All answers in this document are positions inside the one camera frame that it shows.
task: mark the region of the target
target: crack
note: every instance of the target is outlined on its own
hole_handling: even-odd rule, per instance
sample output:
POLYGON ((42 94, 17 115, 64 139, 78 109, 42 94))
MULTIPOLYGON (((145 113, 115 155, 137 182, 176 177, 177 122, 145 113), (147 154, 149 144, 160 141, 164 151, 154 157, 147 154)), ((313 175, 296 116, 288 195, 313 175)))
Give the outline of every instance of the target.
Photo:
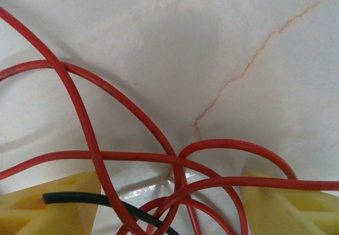
POLYGON ((202 139, 201 136, 201 132, 200 132, 200 128, 199 128, 199 122, 200 120, 214 107, 214 105, 216 104, 216 102, 218 101, 222 91, 231 83, 242 79, 246 73, 248 72, 249 68, 253 65, 255 59, 262 53, 262 51, 265 49, 267 43, 271 40, 271 38, 276 35, 276 34, 280 34, 282 33, 284 30, 286 30, 294 21, 302 18, 303 16, 305 16, 306 14, 308 14, 311 10, 313 10, 315 7, 317 7, 320 3, 322 2, 322 0, 318 0, 316 3, 308 6, 306 9, 304 9, 301 13, 293 16, 291 19, 287 20, 285 22, 285 24, 278 28, 277 30, 272 31, 267 38, 264 40, 263 44, 260 46, 260 48, 257 50, 257 52, 254 54, 254 56, 252 57, 252 59, 250 60, 250 62, 247 64, 247 66, 245 67, 244 71, 242 73, 240 73, 239 75, 237 75, 236 77, 226 81, 219 89, 217 95, 215 96, 215 98, 212 100, 212 102, 205 108, 205 110, 203 110, 203 112, 194 120, 193 122, 193 127, 194 127, 194 136, 197 137, 199 140, 202 139))

